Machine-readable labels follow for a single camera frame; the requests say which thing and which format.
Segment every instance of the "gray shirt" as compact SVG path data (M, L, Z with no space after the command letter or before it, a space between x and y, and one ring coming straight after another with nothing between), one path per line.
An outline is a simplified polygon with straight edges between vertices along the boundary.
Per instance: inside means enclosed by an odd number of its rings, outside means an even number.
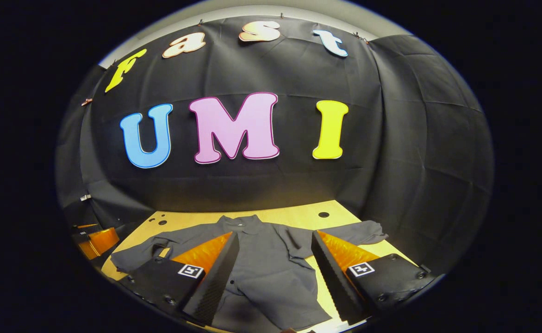
M223 216L217 223L162 232L142 244L113 253L112 263L129 272L165 248L170 248L165 257L171 259L230 231L237 233L240 251L213 327L249 333L253 330L246 322L251 322L258 323L258 333L277 333L277 328L300 330L330 320L317 302L315 271L305 261L312 255L312 230L264 223L256 215L235 219ZM373 221L322 231L355 245L375 244L388 236Z

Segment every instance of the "letter i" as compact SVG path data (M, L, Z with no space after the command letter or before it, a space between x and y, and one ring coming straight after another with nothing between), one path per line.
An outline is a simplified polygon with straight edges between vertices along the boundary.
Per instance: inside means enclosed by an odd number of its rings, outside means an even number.
M322 125L318 147L313 150L312 156L317 160L334 160L343 155L339 142L343 116L349 112L349 108L337 101L319 101L316 107L322 114Z

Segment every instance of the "screw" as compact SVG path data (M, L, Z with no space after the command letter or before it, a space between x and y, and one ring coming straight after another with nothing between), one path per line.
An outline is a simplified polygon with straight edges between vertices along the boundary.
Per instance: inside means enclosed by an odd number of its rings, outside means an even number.
M170 295L164 295L163 299L171 305L176 305L176 301L172 297L170 297Z

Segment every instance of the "orange gripper pad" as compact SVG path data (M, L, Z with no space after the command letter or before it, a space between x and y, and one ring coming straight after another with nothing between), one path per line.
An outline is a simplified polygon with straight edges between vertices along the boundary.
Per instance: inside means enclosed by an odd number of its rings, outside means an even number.
M114 228L108 228L89 234L90 241L98 255L102 255L118 242L118 235Z
M318 230L318 234L321 236L322 241L326 244L328 251L332 254L332 257L336 260L343 273L346 272L349 266L365 263L366 261L372 261L379 257L374 253L368 252L362 248L358 248L354 244L345 242L340 238L331 236L325 232Z
M228 232L227 234L213 238L213 240L208 240L171 260L182 264L203 267L205 274L207 274L211 270L211 267L213 267L213 263L218 259L219 253L228 242L231 234L231 232Z

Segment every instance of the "pink letter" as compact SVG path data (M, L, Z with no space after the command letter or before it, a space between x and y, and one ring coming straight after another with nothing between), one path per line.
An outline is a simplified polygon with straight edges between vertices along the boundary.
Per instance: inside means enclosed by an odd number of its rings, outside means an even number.
M277 95L270 92L251 93L232 119L226 108L216 97L205 97L193 101L188 108L197 117L199 152L195 162L210 164L222 158L213 146L213 136L232 160L237 155L244 135L248 133L248 144L243 156L250 160L264 160L279 155L279 147L273 142L273 105Z

